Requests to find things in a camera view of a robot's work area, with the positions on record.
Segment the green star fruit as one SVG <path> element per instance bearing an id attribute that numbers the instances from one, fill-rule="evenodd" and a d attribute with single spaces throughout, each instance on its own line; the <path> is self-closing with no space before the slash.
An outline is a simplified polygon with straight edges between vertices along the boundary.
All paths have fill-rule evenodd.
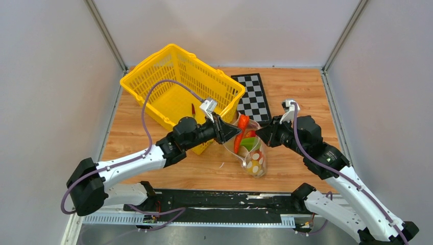
<path id="1" fill-rule="evenodd" d="M 255 151 L 261 146 L 261 139 L 258 137 L 244 138 L 240 142 L 240 146 L 244 146 L 249 152 Z"/>

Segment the red chili pepper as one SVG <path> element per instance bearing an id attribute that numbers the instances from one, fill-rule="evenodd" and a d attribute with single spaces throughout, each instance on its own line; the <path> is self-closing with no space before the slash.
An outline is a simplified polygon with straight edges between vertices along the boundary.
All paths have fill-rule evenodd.
<path id="1" fill-rule="evenodd" d="M 239 129 L 241 129 L 241 133 L 239 133 L 235 137 L 235 140 L 234 140 L 233 150 L 234 150 L 235 154 L 237 154 L 239 151 L 239 147 L 240 147 L 241 141 L 244 137 L 245 130 L 247 129 L 247 127 L 249 125 L 249 121 L 250 121 L 250 118 L 246 115 L 243 115 L 243 114 L 241 114 L 238 118 L 237 127 Z"/>

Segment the polka dot zip bag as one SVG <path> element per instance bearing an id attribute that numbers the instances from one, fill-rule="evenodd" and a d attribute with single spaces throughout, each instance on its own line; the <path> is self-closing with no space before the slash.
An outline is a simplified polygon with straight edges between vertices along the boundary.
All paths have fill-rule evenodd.
<path id="1" fill-rule="evenodd" d="M 258 122 L 238 113 L 234 126 L 241 126 L 243 132 L 224 144 L 239 162 L 241 168 L 254 178 L 260 178 L 267 173 L 267 157 L 263 141 L 256 135 L 261 129 Z"/>

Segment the brown kiwi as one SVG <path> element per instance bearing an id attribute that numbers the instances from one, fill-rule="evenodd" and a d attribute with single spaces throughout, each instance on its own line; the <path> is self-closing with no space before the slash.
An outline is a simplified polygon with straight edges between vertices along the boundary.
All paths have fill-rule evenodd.
<path id="1" fill-rule="evenodd" d="M 245 147 L 240 147 L 237 154 L 242 158 L 247 158 L 249 151 Z"/>

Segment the yellow lemon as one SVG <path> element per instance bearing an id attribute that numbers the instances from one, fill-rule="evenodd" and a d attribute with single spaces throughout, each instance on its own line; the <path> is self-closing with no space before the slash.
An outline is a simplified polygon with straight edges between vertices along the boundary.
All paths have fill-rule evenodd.
<path id="1" fill-rule="evenodd" d="M 252 160 L 247 164 L 246 172 L 252 176 L 258 176 L 262 174 L 262 165 L 258 161 Z"/>

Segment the yellow plastic basket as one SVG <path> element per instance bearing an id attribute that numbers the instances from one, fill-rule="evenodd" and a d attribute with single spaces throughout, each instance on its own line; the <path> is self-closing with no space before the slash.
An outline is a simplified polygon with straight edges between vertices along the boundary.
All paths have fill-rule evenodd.
<path id="1" fill-rule="evenodd" d="M 140 62 L 120 80 L 145 113 L 166 130 L 196 110 L 196 121 L 205 122 L 199 108 L 200 98 L 212 98 L 214 109 L 223 121 L 230 123 L 237 114 L 237 104 L 245 88 L 223 71 L 214 69 L 183 48 L 168 44 Z"/>

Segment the red apple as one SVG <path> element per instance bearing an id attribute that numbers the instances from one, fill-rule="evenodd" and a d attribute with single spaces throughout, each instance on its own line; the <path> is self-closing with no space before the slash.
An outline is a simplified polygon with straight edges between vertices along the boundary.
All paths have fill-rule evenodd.
<path id="1" fill-rule="evenodd" d="M 251 130 L 245 133 L 245 138 L 253 138 L 256 136 L 256 131 L 255 130 Z"/>

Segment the orange tangerine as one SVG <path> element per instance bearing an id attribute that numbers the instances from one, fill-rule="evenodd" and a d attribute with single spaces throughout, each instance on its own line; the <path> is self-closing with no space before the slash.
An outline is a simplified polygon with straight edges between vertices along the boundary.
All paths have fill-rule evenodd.
<path id="1" fill-rule="evenodd" d="M 255 152 L 252 154 L 251 158 L 252 158 L 253 160 L 259 161 L 259 160 L 262 158 L 262 151 L 255 151 Z"/>

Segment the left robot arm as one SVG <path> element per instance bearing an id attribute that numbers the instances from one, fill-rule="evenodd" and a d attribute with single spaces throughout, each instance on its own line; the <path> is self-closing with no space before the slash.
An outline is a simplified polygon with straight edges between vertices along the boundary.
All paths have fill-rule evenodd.
<path id="1" fill-rule="evenodd" d="M 215 140 L 219 144 L 231 140 L 241 129 L 224 122 L 215 113 L 199 124 L 192 117 L 184 117 L 164 138 L 147 149 L 111 161 L 80 161 L 66 182 L 67 191 L 61 201 L 65 214 L 87 216 L 103 206 L 116 204 L 112 189 L 118 183 L 137 174 L 174 165 L 187 156 L 187 151 Z"/>

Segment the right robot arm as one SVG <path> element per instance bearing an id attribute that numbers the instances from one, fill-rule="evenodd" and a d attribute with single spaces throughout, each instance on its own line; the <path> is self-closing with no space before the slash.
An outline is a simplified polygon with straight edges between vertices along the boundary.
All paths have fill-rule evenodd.
<path id="1" fill-rule="evenodd" d="M 282 145 L 302 156 L 308 170 L 337 190 L 353 209 L 347 210 L 303 183 L 291 200 L 296 212 L 308 210 L 323 216 L 358 244 L 408 244 L 419 233 L 414 222 L 403 221 L 378 200 L 343 153 L 323 140 L 322 129 L 311 116 L 294 121 L 275 116 L 256 135 L 269 147 Z"/>

